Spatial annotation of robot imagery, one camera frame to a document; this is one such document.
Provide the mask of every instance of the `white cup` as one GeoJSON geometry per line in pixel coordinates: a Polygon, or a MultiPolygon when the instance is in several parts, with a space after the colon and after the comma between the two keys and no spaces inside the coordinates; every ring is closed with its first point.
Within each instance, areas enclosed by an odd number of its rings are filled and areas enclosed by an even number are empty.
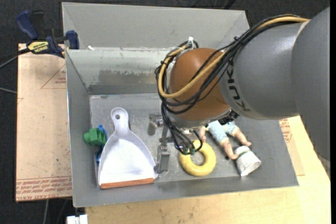
{"type": "Polygon", "coordinates": [[[247,176],[261,165],[261,161],[248,146],[240,146],[235,154],[239,156],[236,162],[241,176],[247,176]]]}

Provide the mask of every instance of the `cable bundle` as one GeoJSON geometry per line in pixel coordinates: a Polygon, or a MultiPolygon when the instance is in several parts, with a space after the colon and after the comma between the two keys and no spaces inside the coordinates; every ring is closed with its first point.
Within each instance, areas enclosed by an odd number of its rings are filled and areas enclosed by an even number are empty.
{"type": "Polygon", "coordinates": [[[183,130],[177,126],[175,126],[170,118],[167,116],[166,112],[168,111],[170,114],[182,114],[190,110],[197,102],[206,98],[213,88],[217,85],[218,81],[224,75],[225,71],[228,68],[228,63],[234,60],[234,57],[237,55],[240,49],[242,49],[251,39],[255,36],[259,35],[263,31],[283,25],[283,24],[291,24],[291,23],[303,23],[306,22],[308,19],[301,18],[296,15],[278,15],[274,17],[270,17],[267,19],[262,20],[257,25],[253,26],[245,33],[243,33],[240,37],[235,37],[234,41],[232,41],[229,45],[219,48],[215,50],[207,60],[202,64],[202,66],[198,69],[195,75],[191,78],[189,83],[180,89],[177,92],[169,93],[166,86],[166,71],[169,64],[173,62],[175,57],[181,53],[183,50],[191,49],[192,46],[189,44],[188,41],[180,44],[176,49],[172,50],[170,53],[167,54],[165,59],[161,62],[161,65],[157,67],[155,70],[156,81],[157,81],[157,88],[159,92],[160,99],[162,101],[161,105],[161,113],[163,116],[164,123],[169,128],[172,138],[174,140],[175,147],[184,155],[187,154],[194,154],[195,152],[199,151],[202,147],[202,140],[197,134],[196,131],[193,131],[197,138],[200,140],[201,145],[199,148],[195,149],[192,141],[183,133],[183,130]],[[204,82],[198,89],[198,91],[192,95],[191,97],[179,101],[176,98],[181,96],[187,90],[189,90],[195,83],[200,79],[203,78],[209,71],[209,75],[204,79],[204,82]],[[218,77],[217,82],[208,90],[208,92],[201,98],[201,94],[205,91],[205,89],[212,83],[212,81],[218,77]],[[179,107],[187,105],[187,107],[180,109],[180,110],[173,110],[172,107],[179,107]]]}

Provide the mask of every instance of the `blue clamp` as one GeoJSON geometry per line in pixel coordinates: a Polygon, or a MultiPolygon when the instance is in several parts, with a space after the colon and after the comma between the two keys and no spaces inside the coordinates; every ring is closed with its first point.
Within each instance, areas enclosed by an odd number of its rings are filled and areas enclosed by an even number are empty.
{"type": "Polygon", "coordinates": [[[78,36],[77,33],[73,30],[67,31],[64,37],[60,37],[57,39],[54,39],[50,35],[46,37],[40,37],[39,32],[40,34],[43,32],[43,29],[41,28],[43,13],[39,12],[38,16],[34,17],[36,19],[35,22],[38,25],[38,28],[40,28],[38,31],[36,31],[36,28],[30,20],[32,15],[37,14],[30,14],[29,10],[25,10],[16,17],[16,23],[19,26],[20,30],[26,33],[30,38],[29,42],[26,44],[26,47],[29,51],[34,54],[51,54],[63,58],[64,50],[60,46],[58,46],[58,43],[65,40],[69,41],[70,49],[79,49],[78,36]]]}

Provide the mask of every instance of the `green object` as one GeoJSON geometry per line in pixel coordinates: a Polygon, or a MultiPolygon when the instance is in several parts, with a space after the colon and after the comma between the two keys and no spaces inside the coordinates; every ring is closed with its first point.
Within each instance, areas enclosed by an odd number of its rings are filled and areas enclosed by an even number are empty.
{"type": "Polygon", "coordinates": [[[88,143],[92,146],[101,146],[106,143],[106,134],[105,132],[99,130],[98,128],[92,128],[83,136],[85,143],[88,143]]]}

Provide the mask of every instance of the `yellow ring toy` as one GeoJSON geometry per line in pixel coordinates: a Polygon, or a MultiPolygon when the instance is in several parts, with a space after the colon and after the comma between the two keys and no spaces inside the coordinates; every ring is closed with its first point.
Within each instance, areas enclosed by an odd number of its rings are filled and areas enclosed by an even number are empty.
{"type": "MultiPolygon", "coordinates": [[[[195,148],[200,146],[200,141],[193,142],[195,148]]],[[[190,155],[183,155],[180,153],[180,162],[183,169],[192,176],[206,176],[210,174],[216,166],[216,155],[212,147],[203,143],[202,148],[199,150],[204,155],[205,162],[203,165],[196,165],[192,162],[190,155]]]]}

